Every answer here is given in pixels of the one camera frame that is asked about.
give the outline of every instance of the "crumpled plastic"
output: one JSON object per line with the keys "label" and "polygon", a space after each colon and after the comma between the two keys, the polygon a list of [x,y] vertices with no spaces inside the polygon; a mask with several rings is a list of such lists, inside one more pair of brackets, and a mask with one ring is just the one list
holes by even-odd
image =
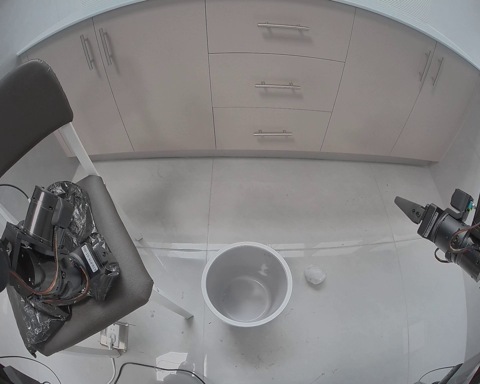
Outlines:
{"label": "crumpled plastic", "polygon": [[[77,249],[82,243],[90,243],[96,252],[111,253],[103,236],[98,233],[92,216],[92,208],[88,194],[78,185],[69,181],[58,181],[47,187],[49,192],[73,204],[72,221],[61,240],[59,246],[69,253]],[[90,281],[88,296],[97,301],[104,301],[108,291],[120,275],[120,266],[117,262],[106,265],[107,272],[97,275]],[[18,297],[18,305],[25,328],[21,329],[24,343],[28,351],[35,352],[45,343],[69,318],[71,306],[55,306],[44,303],[38,297]]]}

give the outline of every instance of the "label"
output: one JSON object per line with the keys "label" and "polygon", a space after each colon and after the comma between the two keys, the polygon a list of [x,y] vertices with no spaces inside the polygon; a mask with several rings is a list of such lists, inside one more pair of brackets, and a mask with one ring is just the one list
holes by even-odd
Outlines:
{"label": "label", "polygon": [[428,224],[427,230],[423,234],[423,237],[425,237],[425,238],[428,237],[430,231],[432,230],[433,225],[435,224],[435,221],[437,220],[437,217],[438,217],[438,212],[435,212],[433,214],[432,219],[430,220],[430,223]]}
{"label": "label", "polygon": [[82,251],[85,255],[85,259],[87,259],[88,264],[90,265],[90,268],[92,269],[92,272],[98,271],[98,267],[95,263],[95,260],[93,259],[93,256],[90,253],[90,250],[88,249],[88,246],[86,244],[82,246]]}

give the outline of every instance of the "white trash can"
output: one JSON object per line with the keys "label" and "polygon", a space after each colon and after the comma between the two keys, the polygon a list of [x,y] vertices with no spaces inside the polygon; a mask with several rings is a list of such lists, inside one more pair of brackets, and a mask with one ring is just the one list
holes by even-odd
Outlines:
{"label": "white trash can", "polygon": [[237,327],[265,324],[286,307],[292,274],[280,254],[254,242],[231,244],[210,259],[202,275],[210,310]]}

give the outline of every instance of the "chair backrest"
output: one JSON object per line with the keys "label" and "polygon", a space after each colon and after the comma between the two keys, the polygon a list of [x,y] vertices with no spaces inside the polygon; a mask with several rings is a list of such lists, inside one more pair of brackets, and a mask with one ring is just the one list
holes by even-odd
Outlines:
{"label": "chair backrest", "polygon": [[30,60],[0,79],[0,177],[30,149],[73,120],[55,73]]}

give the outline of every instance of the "drawer handle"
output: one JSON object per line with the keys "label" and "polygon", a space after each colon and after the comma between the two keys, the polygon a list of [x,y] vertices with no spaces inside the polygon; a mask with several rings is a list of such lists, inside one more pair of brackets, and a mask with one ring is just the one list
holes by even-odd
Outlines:
{"label": "drawer handle", "polygon": [[423,80],[423,75],[425,73],[427,73],[427,64],[428,64],[428,60],[430,59],[430,55],[432,54],[432,51],[430,51],[429,53],[425,53],[425,56],[427,56],[427,61],[425,63],[425,66],[423,67],[423,72],[419,72],[420,74],[420,81]]}
{"label": "drawer handle", "polygon": [[269,23],[258,23],[259,27],[267,28],[288,28],[288,29],[299,29],[301,31],[310,31],[309,27],[302,27],[299,24],[297,25],[286,25],[286,24],[269,24]]}
{"label": "drawer handle", "polygon": [[435,87],[435,84],[437,84],[437,80],[438,80],[438,74],[440,73],[440,69],[442,68],[442,64],[444,63],[444,59],[442,58],[441,60],[438,59],[440,65],[438,66],[438,71],[437,71],[437,75],[435,77],[432,76],[432,80],[433,80],[433,86]]}
{"label": "drawer handle", "polygon": [[83,35],[80,35],[80,39],[82,40],[82,47],[84,48],[84,54],[85,54],[85,57],[87,59],[88,69],[92,70],[93,69],[93,60],[90,58],[90,54],[88,53],[87,44],[86,44],[88,38],[85,38]]}
{"label": "drawer handle", "polygon": [[107,39],[105,39],[106,32],[103,31],[103,28],[98,30],[100,32],[100,40],[102,40],[103,51],[105,52],[105,58],[107,59],[107,64],[112,65],[112,55],[108,51]]}
{"label": "drawer handle", "polygon": [[253,133],[254,136],[293,136],[292,132],[287,132],[283,130],[283,132],[262,132],[261,129],[258,132]]}
{"label": "drawer handle", "polygon": [[293,83],[290,83],[289,85],[265,84],[265,82],[262,81],[261,84],[255,84],[255,88],[300,89],[300,86],[299,85],[293,85]]}

